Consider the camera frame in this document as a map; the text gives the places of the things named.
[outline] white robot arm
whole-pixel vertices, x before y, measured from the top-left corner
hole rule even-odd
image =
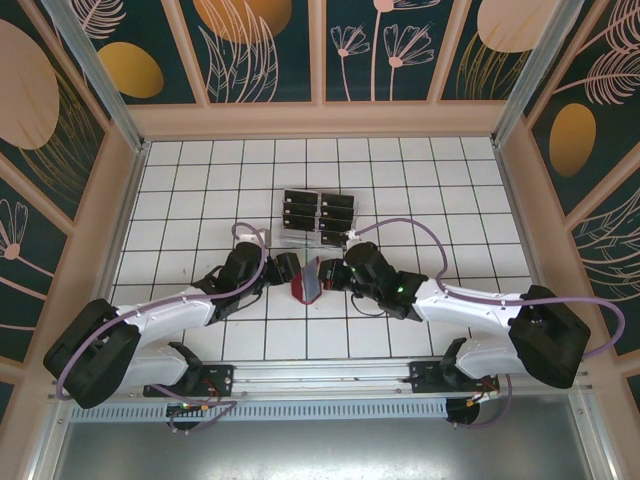
[[[247,282],[262,256],[257,242],[244,240],[224,266],[159,306],[113,307],[105,300],[90,302],[49,350],[45,367],[59,378],[79,346],[100,325],[136,311],[82,353],[64,388],[84,408],[98,405],[118,389],[149,384],[179,387],[188,395],[202,380],[202,363],[184,345],[167,344],[164,339],[178,331],[224,321],[240,308],[244,297],[261,295],[265,286],[289,283],[301,271],[297,256],[284,253],[268,258],[259,281],[242,294],[222,300],[188,300],[198,294],[232,292]],[[446,285],[443,290],[425,275],[396,271],[371,242],[350,242],[349,246],[344,260],[321,262],[318,276],[325,290],[372,298],[395,318],[456,323],[490,334],[486,339],[455,340],[430,381],[444,382],[455,391],[469,379],[529,373],[559,388],[572,385],[590,335],[586,325],[564,304],[507,306],[511,300],[553,297],[549,290],[532,286],[525,294],[508,295]],[[497,304],[460,300],[452,296],[455,293]]]

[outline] flower illustration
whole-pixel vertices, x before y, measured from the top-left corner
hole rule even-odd
[[[398,37],[398,25],[384,29],[384,46],[391,65],[389,100],[393,100],[393,79],[396,68],[419,65],[433,60],[434,51],[427,47],[431,44],[429,26],[406,27]]]
[[[18,260],[40,273],[53,277],[53,273],[34,265],[20,256],[20,245],[27,229],[28,218],[29,209],[22,203],[16,202],[14,210],[11,211],[9,202],[5,198],[0,200],[0,260]],[[0,283],[41,300],[47,298],[46,295],[3,277],[0,277]]]
[[[378,32],[380,30],[380,18],[383,13],[394,10],[418,10],[421,8],[435,7],[440,0],[373,0],[373,6],[378,11],[376,24],[373,30],[373,55],[371,56],[371,101],[376,100],[376,53],[378,52]]]
[[[29,210],[16,202],[15,213],[6,199],[0,200],[0,258],[15,260],[20,256],[20,243],[27,228]]]
[[[393,10],[418,10],[420,8],[433,7],[440,3],[440,0],[373,0],[373,6],[382,13]]]
[[[347,85],[347,74],[344,67],[344,59],[350,55],[359,55],[368,52],[371,47],[369,42],[365,42],[366,35],[362,31],[362,25],[359,27],[346,27],[344,32],[342,27],[333,27],[331,29],[331,39],[340,55],[340,63],[342,65],[342,81],[344,83],[344,91],[347,95],[347,101],[351,101],[349,95],[349,87]]]

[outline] grid floor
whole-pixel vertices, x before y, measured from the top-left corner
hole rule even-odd
[[[446,245],[447,283],[523,292],[529,269],[488,138],[352,138],[152,144],[121,255],[112,302],[175,294],[224,263],[239,219],[272,230],[271,254],[340,255],[287,248],[279,237],[284,188],[348,193],[357,227],[393,216],[423,222]],[[434,276],[437,247],[409,224],[364,236],[396,269]],[[359,308],[377,313],[375,303]],[[463,327],[363,317],[341,292],[305,307],[289,286],[269,288],[227,322],[179,332],[204,361],[443,355]]]

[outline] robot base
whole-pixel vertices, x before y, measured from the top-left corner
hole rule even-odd
[[[199,379],[193,387],[187,387],[183,382],[165,388],[177,395],[191,398],[208,398],[211,396],[210,385],[213,385],[220,397],[230,397],[233,389],[233,365],[204,365],[199,372]],[[143,395],[149,398],[166,397],[164,393],[146,385]]]

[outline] cable connector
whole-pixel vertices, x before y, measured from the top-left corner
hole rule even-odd
[[[362,243],[362,238],[359,235],[356,235],[355,230],[349,230],[345,234],[347,236],[347,250],[351,247],[355,247],[359,243]]]

